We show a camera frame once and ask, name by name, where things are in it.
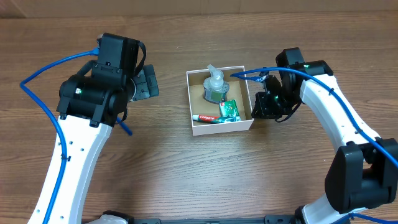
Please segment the blue disposable razor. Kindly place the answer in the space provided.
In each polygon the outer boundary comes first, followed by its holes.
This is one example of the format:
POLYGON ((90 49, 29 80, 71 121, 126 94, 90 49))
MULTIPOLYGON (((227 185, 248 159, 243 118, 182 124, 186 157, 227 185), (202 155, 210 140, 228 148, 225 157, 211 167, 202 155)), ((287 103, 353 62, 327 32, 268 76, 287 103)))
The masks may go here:
POLYGON ((117 117, 116 122, 123 128, 123 130, 127 133, 128 136, 132 136, 131 129, 121 120, 121 118, 117 117))

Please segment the green Dettol soap bar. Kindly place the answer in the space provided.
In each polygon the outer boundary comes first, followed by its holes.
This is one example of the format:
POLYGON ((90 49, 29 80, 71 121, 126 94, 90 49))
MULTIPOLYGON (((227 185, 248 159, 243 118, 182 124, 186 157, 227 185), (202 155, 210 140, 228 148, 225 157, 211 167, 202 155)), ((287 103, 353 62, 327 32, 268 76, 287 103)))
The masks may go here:
POLYGON ((241 120, 236 100, 228 100, 221 102, 219 104, 219 109, 220 109, 220 115, 222 117, 236 118, 237 121, 241 120))

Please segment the clear pump soap bottle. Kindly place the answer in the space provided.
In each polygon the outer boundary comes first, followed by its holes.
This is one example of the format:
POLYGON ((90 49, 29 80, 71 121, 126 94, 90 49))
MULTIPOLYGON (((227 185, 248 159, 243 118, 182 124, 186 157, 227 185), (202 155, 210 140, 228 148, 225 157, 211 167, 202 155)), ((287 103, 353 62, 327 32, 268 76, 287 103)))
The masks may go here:
POLYGON ((226 101, 229 84, 224 80, 224 73, 211 64, 207 66, 207 69, 210 72, 210 77, 203 82, 204 99, 215 104, 226 101))

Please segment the green toothpaste tube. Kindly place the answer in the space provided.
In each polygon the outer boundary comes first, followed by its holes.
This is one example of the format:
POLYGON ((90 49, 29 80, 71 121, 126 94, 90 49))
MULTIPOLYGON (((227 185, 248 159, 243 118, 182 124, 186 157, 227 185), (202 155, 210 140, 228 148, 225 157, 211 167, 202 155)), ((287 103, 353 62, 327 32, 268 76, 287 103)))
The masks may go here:
POLYGON ((209 116, 203 114, 196 114, 192 116, 192 120, 198 121, 201 123, 211 123, 211 124, 220 124, 220 123, 232 123, 240 121, 239 116, 225 116, 225 117, 217 117, 217 116, 209 116))

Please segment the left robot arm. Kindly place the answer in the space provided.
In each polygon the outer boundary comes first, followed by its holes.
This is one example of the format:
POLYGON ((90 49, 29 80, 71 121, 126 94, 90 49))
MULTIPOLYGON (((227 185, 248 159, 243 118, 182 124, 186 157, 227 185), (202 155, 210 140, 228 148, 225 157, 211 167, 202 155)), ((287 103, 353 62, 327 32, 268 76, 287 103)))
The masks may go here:
POLYGON ((80 223, 100 152, 115 125, 123 125, 130 102, 159 94, 143 42, 105 33, 85 52, 89 61, 59 89, 49 117, 56 139, 49 169, 31 223, 80 223))

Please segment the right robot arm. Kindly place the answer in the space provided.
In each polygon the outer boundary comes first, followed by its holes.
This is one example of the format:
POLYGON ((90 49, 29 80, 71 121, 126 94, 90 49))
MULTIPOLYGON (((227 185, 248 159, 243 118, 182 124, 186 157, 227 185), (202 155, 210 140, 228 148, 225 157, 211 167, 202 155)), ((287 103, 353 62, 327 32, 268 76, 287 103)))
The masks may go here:
POLYGON ((397 140, 384 139, 350 105, 323 60, 306 62, 298 48, 285 49, 276 67, 253 70, 262 83, 253 118, 284 122, 300 105, 315 114, 334 147, 325 193, 296 209, 288 223, 349 223, 362 211, 392 203, 397 195, 397 140))

